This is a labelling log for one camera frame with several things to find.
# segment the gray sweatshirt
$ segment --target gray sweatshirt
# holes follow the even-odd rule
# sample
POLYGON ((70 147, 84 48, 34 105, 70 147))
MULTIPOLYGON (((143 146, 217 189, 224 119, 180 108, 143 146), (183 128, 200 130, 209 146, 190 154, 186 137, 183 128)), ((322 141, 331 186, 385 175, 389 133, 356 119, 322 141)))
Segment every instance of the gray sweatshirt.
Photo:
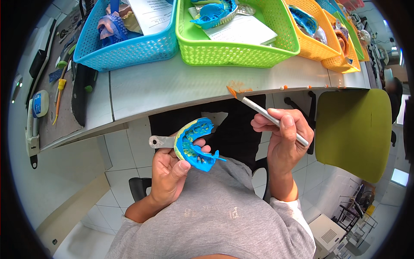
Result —
POLYGON ((299 200, 267 204, 254 193, 251 170, 226 159, 208 173, 190 169, 178 200, 143 224, 123 217, 106 258, 312 258, 299 200))

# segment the paper document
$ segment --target paper document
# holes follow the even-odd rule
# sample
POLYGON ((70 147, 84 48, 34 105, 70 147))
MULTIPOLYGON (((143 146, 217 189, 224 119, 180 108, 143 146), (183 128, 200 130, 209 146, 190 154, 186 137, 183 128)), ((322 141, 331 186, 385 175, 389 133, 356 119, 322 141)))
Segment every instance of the paper document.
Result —
MULTIPOLYGON (((191 16, 197 15, 195 7, 188 9, 191 16)), ((276 40, 277 34, 254 16, 236 15, 230 22, 204 30, 214 41, 240 42, 267 45, 276 40)))
POLYGON ((159 33, 171 19, 173 6, 166 0, 129 0, 144 35, 159 33))

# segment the blue basket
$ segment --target blue basket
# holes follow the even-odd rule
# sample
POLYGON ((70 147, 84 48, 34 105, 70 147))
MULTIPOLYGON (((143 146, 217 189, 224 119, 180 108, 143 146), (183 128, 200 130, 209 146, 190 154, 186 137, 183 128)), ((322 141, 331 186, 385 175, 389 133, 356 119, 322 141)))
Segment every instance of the blue basket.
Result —
POLYGON ((110 0, 98 0, 86 20, 73 54, 73 61, 99 72, 130 65, 161 61, 174 57, 178 51, 175 34, 177 0, 174 0, 172 19, 163 31, 121 41, 102 48, 98 21, 106 15, 110 0))
POLYGON ((338 4, 335 0, 315 0, 322 9, 325 9, 330 14, 334 14, 335 12, 339 12, 344 18, 344 13, 342 12, 341 8, 339 8, 338 4))

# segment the dark trousers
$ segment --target dark trousers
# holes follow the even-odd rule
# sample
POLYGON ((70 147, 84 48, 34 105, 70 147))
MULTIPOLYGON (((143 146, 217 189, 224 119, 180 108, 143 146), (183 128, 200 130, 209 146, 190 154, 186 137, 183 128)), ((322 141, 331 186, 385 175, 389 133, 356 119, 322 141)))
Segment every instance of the dark trousers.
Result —
MULTIPOLYGON (((266 96, 264 94, 248 98, 265 108, 266 96)), ((253 170, 262 137, 262 133, 255 132, 250 125, 257 112, 236 99, 210 102, 151 115, 149 116, 151 134, 169 136, 187 123, 201 118, 202 111, 228 113, 225 120, 216 128, 216 132, 210 138, 206 138, 206 145, 210 145, 211 153, 219 150, 220 155, 236 159, 253 170)))

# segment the hand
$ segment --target hand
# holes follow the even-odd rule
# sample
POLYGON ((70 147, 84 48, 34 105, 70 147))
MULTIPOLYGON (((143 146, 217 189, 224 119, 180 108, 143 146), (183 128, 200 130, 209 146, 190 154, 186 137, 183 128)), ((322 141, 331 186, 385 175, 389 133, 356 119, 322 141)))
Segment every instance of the hand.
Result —
POLYGON ((289 173, 308 150, 296 141, 296 133, 304 137, 309 144, 313 140, 313 130, 299 110, 267 109, 267 112, 280 120, 280 128, 261 114, 251 121, 254 131, 271 131, 267 162, 269 171, 277 175, 289 173))
MULTIPOLYGON (((201 147, 201 151, 209 153, 211 148, 205 144, 203 138, 193 142, 193 145, 201 147)), ((189 162, 177 158, 173 148, 160 148, 152 159, 152 186, 149 196, 163 208, 176 201, 183 190, 190 168, 189 162)))

